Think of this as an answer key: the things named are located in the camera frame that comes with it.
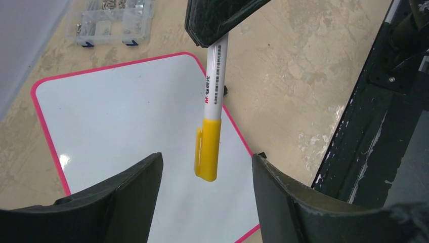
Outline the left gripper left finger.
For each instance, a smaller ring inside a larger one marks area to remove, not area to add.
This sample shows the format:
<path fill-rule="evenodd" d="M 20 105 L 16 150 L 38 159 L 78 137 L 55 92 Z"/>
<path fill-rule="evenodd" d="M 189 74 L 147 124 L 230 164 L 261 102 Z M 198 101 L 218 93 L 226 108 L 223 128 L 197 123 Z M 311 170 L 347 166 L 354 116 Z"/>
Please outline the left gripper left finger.
<path fill-rule="evenodd" d="M 1 210 L 1 242 L 147 242 L 162 171 L 154 153 L 50 206 Z"/>

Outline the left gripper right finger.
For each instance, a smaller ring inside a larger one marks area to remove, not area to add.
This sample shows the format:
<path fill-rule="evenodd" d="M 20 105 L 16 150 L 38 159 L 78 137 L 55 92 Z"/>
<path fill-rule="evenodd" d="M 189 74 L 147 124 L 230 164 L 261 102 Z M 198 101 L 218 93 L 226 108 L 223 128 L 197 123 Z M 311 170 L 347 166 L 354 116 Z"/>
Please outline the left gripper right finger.
<path fill-rule="evenodd" d="M 369 209 L 329 197 L 252 156 L 263 242 L 428 242 L 428 203 Z"/>

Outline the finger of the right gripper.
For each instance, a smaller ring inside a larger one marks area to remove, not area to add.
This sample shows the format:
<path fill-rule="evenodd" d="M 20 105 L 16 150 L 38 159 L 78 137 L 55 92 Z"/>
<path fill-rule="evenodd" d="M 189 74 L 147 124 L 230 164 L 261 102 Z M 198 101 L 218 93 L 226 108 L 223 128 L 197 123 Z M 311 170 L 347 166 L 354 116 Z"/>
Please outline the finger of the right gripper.
<path fill-rule="evenodd" d="M 270 0 L 188 0 L 185 30 L 208 48 Z"/>

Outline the pink framed whiteboard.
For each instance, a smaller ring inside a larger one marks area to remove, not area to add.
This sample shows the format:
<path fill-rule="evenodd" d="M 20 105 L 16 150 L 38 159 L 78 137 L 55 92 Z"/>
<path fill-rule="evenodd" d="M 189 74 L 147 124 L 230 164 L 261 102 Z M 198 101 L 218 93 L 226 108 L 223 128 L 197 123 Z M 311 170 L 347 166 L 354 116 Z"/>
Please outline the pink framed whiteboard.
<path fill-rule="evenodd" d="M 66 194 L 160 152 L 149 242 L 243 242 L 259 229 L 251 151 L 226 108 L 218 176 L 195 176 L 205 70 L 188 52 L 43 78 L 31 97 Z"/>

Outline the yellow marker cap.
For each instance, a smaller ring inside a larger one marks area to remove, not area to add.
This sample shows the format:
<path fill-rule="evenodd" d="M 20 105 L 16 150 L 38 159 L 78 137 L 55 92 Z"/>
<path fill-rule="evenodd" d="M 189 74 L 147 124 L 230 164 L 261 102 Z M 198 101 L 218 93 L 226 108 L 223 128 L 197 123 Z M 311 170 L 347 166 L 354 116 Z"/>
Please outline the yellow marker cap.
<path fill-rule="evenodd" d="M 221 124 L 221 120 L 204 118 L 196 131 L 194 172 L 208 182 L 217 178 Z"/>

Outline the white marker pen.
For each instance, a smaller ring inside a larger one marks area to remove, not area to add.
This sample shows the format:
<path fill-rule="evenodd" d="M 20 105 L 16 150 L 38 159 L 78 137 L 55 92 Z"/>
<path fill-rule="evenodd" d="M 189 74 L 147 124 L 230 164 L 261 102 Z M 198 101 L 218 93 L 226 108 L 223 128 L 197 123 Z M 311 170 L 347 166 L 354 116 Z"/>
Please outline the white marker pen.
<path fill-rule="evenodd" d="M 229 34 L 207 49 L 203 119 L 222 120 Z"/>

